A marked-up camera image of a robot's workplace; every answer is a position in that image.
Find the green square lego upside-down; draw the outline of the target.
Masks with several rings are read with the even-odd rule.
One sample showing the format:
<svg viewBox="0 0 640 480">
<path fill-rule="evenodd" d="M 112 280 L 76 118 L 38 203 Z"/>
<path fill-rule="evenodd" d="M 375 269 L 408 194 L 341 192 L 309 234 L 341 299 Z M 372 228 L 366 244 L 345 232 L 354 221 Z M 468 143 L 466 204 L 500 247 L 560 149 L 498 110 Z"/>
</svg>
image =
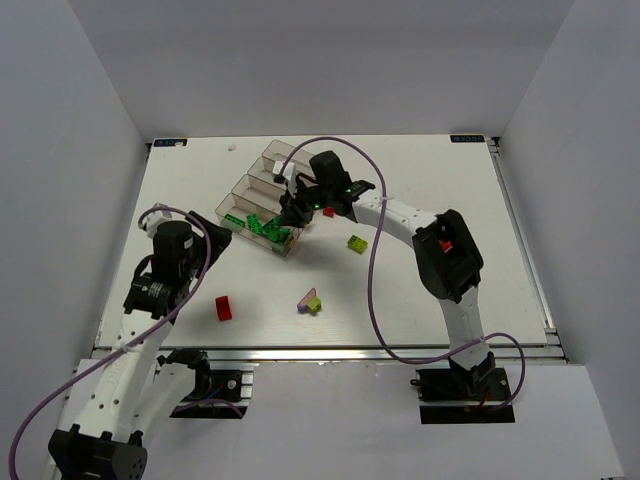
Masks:
<svg viewBox="0 0 640 480">
<path fill-rule="evenodd" d="M 262 226 L 262 231 L 266 236 L 272 234 L 273 232 L 278 232 L 279 230 L 280 222 L 278 217 L 269 220 Z"/>
</svg>

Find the green long lego brick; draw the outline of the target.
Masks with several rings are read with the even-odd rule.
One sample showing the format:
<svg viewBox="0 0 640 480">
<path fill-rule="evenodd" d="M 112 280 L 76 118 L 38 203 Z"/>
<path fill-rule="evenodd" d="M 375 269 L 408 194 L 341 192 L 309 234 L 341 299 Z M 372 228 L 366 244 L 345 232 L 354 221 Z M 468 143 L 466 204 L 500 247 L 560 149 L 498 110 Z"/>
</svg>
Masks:
<svg viewBox="0 0 640 480">
<path fill-rule="evenodd" d="M 279 232 L 271 231 L 268 233 L 264 233 L 263 237 L 269 240 L 270 242 L 278 242 L 279 241 Z"/>
</svg>

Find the green square lego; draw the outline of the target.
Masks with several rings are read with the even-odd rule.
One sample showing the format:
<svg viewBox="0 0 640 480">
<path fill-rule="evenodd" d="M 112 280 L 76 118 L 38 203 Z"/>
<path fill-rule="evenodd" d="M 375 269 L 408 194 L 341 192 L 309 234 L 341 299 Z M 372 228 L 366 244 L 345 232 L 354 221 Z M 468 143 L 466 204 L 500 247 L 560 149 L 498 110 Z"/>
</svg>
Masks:
<svg viewBox="0 0 640 480">
<path fill-rule="evenodd" d="M 250 214 L 246 217 L 247 226 L 252 233 L 263 235 L 262 223 L 257 214 Z"/>
</svg>

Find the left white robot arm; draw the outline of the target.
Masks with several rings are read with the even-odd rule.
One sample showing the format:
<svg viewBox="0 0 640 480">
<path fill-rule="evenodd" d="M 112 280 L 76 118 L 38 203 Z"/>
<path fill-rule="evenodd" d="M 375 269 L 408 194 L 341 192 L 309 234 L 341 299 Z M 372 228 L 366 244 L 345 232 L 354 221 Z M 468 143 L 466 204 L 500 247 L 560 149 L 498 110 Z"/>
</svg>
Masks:
<svg viewBox="0 0 640 480">
<path fill-rule="evenodd" d="M 232 233 L 194 211 L 156 206 L 138 226 L 152 252 L 134 270 L 118 339 L 97 366 L 98 383 L 67 430 L 48 450 L 64 479 L 139 479 L 147 448 L 174 410 L 205 398 L 209 359 L 197 348 L 159 350 L 178 313 L 230 245 Z"/>
</svg>

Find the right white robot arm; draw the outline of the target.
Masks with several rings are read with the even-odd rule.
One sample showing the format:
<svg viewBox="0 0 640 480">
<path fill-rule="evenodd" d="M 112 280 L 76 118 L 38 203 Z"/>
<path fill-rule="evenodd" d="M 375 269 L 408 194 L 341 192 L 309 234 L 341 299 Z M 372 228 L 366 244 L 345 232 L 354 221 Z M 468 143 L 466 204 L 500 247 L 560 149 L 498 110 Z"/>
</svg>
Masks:
<svg viewBox="0 0 640 480">
<path fill-rule="evenodd" d="M 484 260 L 463 217 L 449 209 L 434 214 L 397 201 L 380 186 L 353 180 L 332 151 L 312 156 L 307 175 L 294 162 L 278 161 L 274 181 L 283 184 L 281 223 L 302 228 L 314 213 L 331 208 L 354 223 L 380 228 L 410 247 L 422 285 L 443 313 L 452 355 L 451 370 L 473 392 L 495 368 L 478 305 Z"/>
</svg>

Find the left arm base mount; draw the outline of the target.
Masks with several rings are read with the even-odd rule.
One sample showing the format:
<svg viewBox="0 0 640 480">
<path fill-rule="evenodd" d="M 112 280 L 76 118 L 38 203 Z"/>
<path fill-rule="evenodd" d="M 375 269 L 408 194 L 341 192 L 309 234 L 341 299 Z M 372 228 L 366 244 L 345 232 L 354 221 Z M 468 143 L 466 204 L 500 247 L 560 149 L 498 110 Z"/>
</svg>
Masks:
<svg viewBox="0 0 640 480">
<path fill-rule="evenodd" d="M 243 378 L 248 372 L 240 369 L 215 369 L 205 351 L 195 348 L 173 350 L 156 359 L 161 367 L 178 363 L 192 372 L 193 389 L 174 409 L 172 418 L 240 419 L 248 409 L 248 396 L 242 393 L 248 386 Z"/>
</svg>

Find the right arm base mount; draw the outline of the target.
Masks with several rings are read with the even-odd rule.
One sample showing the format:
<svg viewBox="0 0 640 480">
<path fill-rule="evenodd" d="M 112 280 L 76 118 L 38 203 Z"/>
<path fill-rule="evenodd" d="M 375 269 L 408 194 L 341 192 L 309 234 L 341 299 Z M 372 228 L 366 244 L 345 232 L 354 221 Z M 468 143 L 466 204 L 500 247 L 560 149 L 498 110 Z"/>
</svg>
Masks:
<svg viewBox="0 0 640 480">
<path fill-rule="evenodd" d="M 498 409 L 511 396 L 504 368 L 496 368 L 479 386 L 470 389 L 447 369 L 417 370 L 410 380 L 418 396 L 423 425 L 511 424 L 511 405 Z"/>
</svg>

